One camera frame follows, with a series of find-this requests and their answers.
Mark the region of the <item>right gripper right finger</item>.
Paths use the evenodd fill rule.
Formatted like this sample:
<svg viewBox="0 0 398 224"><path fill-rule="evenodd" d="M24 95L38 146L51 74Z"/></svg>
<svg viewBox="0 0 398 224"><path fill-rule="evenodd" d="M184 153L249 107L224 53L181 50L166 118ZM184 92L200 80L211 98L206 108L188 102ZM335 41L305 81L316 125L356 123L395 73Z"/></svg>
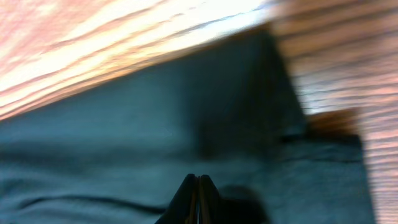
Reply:
<svg viewBox="0 0 398 224"><path fill-rule="evenodd" d="M198 199L199 224L217 223L221 198L218 189L209 175L202 175L199 177Z"/></svg>

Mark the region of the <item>black t-shirt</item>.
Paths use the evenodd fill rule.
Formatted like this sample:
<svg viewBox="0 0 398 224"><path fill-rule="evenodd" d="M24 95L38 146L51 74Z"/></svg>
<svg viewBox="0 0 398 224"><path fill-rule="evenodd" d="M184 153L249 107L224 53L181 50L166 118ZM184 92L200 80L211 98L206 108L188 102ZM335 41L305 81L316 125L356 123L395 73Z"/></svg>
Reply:
<svg viewBox="0 0 398 224"><path fill-rule="evenodd" d="M2 223L156 223L188 174L217 223L374 223L356 135L315 131L252 29L1 122Z"/></svg>

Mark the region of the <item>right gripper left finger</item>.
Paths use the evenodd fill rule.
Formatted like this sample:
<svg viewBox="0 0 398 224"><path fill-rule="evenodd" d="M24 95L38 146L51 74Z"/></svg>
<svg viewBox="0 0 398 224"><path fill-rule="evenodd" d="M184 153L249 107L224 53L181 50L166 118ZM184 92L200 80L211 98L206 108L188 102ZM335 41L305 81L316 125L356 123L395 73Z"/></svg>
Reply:
<svg viewBox="0 0 398 224"><path fill-rule="evenodd" d="M190 213L192 197L195 193L196 177L188 174L176 191L164 214L155 224L184 224Z"/></svg>

